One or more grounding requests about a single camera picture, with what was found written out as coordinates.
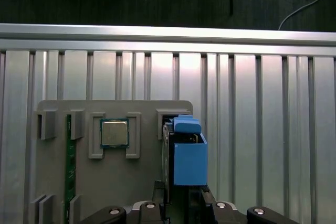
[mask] white cable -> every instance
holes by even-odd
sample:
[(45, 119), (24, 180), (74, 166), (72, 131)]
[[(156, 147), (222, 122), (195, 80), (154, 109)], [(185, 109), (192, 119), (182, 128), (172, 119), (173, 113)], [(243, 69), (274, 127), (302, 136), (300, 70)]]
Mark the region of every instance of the white cable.
[(303, 9), (305, 9), (305, 8), (307, 8), (307, 7), (309, 7), (309, 6), (313, 5), (313, 4), (315, 4), (315, 3), (317, 3), (318, 1), (320, 1), (320, 0), (315, 0), (315, 1), (313, 1), (313, 2), (311, 2), (311, 3), (309, 3), (309, 4), (307, 4), (307, 5), (304, 5), (304, 6), (300, 7), (300, 8), (297, 9), (296, 11), (292, 12), (291, 14), (289, 14), (289, 15), (288, 15), (288, 16), (281, 22), (281, 24), (280, 24), (278, 30), (281, 30), (283, 24), (284, 24), (284, 23), (285, 23), (291, 16), (293, 16), (294, 14), (300, 12), (301, 10), (303, 10)]

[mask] cpu processor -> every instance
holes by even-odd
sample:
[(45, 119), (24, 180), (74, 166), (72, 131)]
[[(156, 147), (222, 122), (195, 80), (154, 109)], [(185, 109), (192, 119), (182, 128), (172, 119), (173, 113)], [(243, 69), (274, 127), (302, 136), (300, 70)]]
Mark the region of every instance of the cpu processor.
[(117, 148), (129, 146), (128, 119), (101, 119), (101, 148)]

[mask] metal bolt head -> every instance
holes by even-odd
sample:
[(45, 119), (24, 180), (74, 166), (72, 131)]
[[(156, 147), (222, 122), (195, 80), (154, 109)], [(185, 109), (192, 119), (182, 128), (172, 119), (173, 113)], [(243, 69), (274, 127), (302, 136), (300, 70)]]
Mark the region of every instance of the metal bolt head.
[(218, 202), (216, 204), (216, 206), (219, 207), (219, 208), (225, 208), (226, 207), (226, 205), (223, 202)]
[(110, 211), (110, 214), (112, 214), (112, 215), (117, 215), (118, 213), (119, 213), (119, 210), (117, 210), (117, 209), (114, 209), (114, 210)]
[(265, 213), (265, 211), (263, 211), (263, 210), (260, 209), (260, 208), (255, 208), (255, 209), (253, 209), (253, 211), (254, 211), (255, 213), (259, 214), (259, 215), (263, 215), (263, 214)]
[(155, 207), (155, 204), (147, 204), (146, 207), (147, 207), (147, 208), (154, 208), (154, 207)]

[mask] green circuit board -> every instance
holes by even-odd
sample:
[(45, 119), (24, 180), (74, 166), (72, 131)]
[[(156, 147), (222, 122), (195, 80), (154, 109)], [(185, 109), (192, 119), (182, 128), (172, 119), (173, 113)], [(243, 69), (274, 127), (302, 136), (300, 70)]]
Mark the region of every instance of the green circuit board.
[(64, 223), (69, 223), (70, 201), (76, 195), (76, 140), (71, 140), (71, 115), (66, 117), (66, 173), (64, 186)]

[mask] dark floor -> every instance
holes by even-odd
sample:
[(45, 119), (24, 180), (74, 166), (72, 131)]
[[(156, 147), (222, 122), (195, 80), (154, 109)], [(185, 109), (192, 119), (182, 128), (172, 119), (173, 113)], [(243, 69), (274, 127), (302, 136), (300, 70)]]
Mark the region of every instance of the dark floor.
[[(1, 23), (277, 29), (312, 0), (0, 0)], [(336, 0), (321, 0), (284, 30), (336, 31)]]

